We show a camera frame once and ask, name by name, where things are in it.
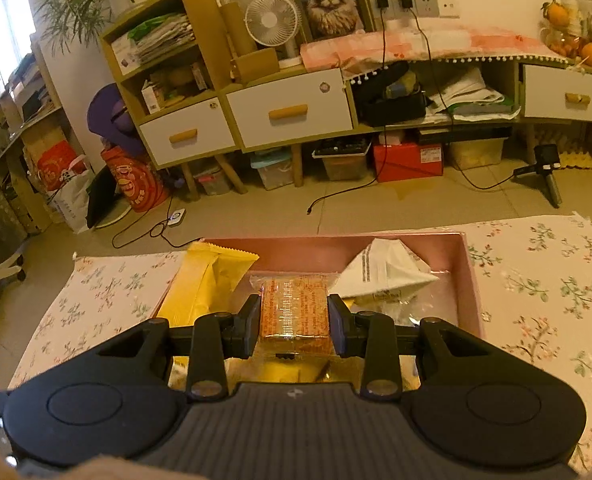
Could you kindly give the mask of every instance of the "wooden leg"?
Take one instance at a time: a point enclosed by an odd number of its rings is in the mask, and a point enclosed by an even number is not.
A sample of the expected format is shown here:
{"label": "wooden leg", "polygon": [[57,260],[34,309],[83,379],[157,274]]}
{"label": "wooden leg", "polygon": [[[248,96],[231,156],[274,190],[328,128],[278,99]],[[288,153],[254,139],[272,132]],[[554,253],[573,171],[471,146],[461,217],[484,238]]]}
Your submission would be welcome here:
{"label": "wooden leg", "polygon": [[198,186],[196,186],[196,181],[194,180],[192,171],[189,169],[189,164],[187,162],[183,162],[180,165],[180,169],[183,170],[185,182],[187,183],[187,188],[189,189],[189,199],[192,201],[200,200],[201,194],[198,192]]}
{"label": "wooden leg", "polygon": [[536,126],[534,124],[526,124],[525,141],[527,143],[527,163],[536,164],[536,155],[534,154],[534,148],[536,147]]}
{"label": "wooden leg", "polygon": [[232,168],[231,164],[228,163],[227,159],[224,155],[214,155],[216,162],[222,168],[222,170],[227,175],[227,178],[231,181],[231,183],[236,188],[236,191],[239,192],[241,195],[247,192],[247,187],[243,184],[243,181],[240,179],[236,170]]}
{"label": "wooden leg", "polygon": [[302,145],[292,144],[292,170],[294,171],[294,186],[302,187]]}

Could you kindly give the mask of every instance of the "tiled floor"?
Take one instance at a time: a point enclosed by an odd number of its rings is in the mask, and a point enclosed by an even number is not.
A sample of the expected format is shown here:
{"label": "tiled floor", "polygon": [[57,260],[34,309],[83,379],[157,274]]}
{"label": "tiled floor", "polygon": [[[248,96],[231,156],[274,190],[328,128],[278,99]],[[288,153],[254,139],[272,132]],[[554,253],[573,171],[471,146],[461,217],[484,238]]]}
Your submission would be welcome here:
{"label": "tiled floor", "polygon": [[[508,176],[523,165],[506,158],[499,166],[467,171],[478,186],[485,187]],[[175,198],[172,208],[186,208],[182,224],[167,232],[177,244],[201,236],[247,237],[260,235],[304,235],[423,228],[492,219],[577,211],[592,219],[592,170],[565,170],[556,175],[564,200],[555,210],[543,195],[540,178],[523,177],[489,191],[473,189],[453,168],[443,177],[371,186],[327,198],[308,206],[316,198],[348,187],[343,182],[307,178],[304,187],[294,186],[266,192],[250,186],[244,196],[231,192],[202,197],[197,203]],[[167,203],[148,213],[129,232],[123,243],[143,234],[165,217]],[[121,249],[112,248],[112,237],[137,216],[130,213],[119,224],[104,230],[73,235],[65,225],[52,226],[29,240],[25,251],[27,279],[13,283],[0,305],[0,388],[9,383],[38,322],[54,300],[73,268],[72,254],[108,256],[168,251],[161,238],[145,236]]]}

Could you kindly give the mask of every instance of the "white plastic bag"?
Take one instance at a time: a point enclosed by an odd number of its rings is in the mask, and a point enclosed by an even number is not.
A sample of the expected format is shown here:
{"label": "white plastic bag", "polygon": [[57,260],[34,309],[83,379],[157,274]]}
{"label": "white plastic bag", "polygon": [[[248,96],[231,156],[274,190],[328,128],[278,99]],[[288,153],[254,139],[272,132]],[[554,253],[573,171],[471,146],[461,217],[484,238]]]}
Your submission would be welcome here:
{"label": "white plastic bag", "polygon": [[[72,161],[70,170],[85,156],[81,155]],[[88,167],[81,174],[70,173],[67,175],[68,181],[56,192],[53,204],[63,215],[65,222],[76,234],[87,231],[87,207],[89,205],[89,195],[87,187],[94,179],[94,172]]]}

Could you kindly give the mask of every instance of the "red box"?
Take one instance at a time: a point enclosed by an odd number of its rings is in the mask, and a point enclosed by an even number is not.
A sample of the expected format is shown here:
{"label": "red box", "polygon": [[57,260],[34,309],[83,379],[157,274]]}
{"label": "red box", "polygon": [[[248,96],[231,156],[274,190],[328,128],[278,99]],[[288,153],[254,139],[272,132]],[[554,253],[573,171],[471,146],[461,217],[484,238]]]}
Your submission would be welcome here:
{"label": "red box", "polygon": [[374,161],[379,182],[442,175],[440,144],[419,146],[415,142],[404,142],[398,146],[374,146]]}

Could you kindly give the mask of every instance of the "floral tablecloth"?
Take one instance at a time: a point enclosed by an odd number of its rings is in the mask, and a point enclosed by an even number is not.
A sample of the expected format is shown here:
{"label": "floral tablecloth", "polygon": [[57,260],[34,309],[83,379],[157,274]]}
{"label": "floral tablecloth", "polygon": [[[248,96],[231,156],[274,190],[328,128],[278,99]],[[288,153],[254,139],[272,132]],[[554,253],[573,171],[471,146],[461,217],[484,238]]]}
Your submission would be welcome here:
{"label": "floral tablecloth", "polygon": [[25,349],[10,389],[149,319],[184,254],[78,258]]}
{"label": "floral tablecloth", "polygon": [[537,216],[452,226],[467,236],[486,339],[570,384],[587,410],[570,464],[592,468],[592,224]]}
{"label": "floral tablecloth", "polygon": [[[439,229],[466,234],[486,339],[561,378],[583,398],[587,425],[571,464],[592,468],[591,222],[538,216]],[[151,317],[182,254],[77,260],[10,387]]]}

